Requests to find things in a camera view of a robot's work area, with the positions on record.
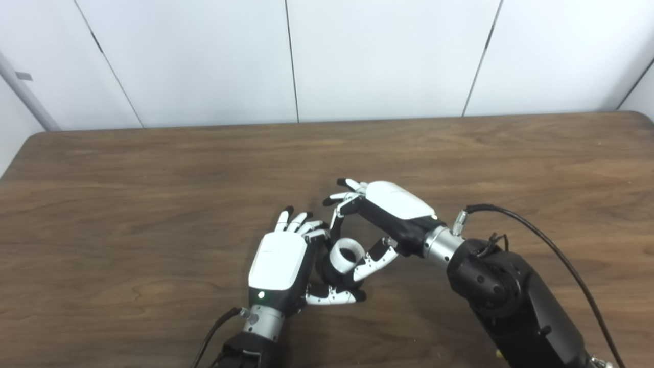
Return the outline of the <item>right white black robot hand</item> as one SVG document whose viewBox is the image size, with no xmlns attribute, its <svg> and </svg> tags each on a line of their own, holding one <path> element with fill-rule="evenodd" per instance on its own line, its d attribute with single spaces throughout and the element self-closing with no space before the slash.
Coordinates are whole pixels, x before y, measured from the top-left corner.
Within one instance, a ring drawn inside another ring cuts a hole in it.
<svg viewBox="0 0 654 368">
<path fill-rule="evenodd" d="M 322 273 L 338 287 L 357 289 L 365 278 L 397 256 L 423 257 L 428 235 L 444 225 L 431 206 L 392 182 L 339 178 L 337 184 L 348 191 L 332 194 L 322 202 L 323 206 L 335 207 L 329 226 L 331 244 L 322 261 Z M 341 235 L 345 218 L 353 214 L 385 233 L 370 249 Z"/>
</svg>

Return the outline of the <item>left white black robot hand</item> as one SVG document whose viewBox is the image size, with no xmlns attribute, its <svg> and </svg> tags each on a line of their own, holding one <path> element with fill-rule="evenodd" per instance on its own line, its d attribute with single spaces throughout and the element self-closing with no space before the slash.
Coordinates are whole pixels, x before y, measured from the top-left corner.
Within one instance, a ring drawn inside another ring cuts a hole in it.
<svg viewBox="0 0 654 368">
<path fill-rule="evenodd" d="M 248 305 L 271 308 L 289 317 L 306 305 L 362 303 L 365 291 L 309 280 L 320 247 L 330 239 L 321 220 L 311 212 L 293 214 L 292 206 L 279 215 L 274 229 L 260 240 L 248 273 Z"/>
</svg>

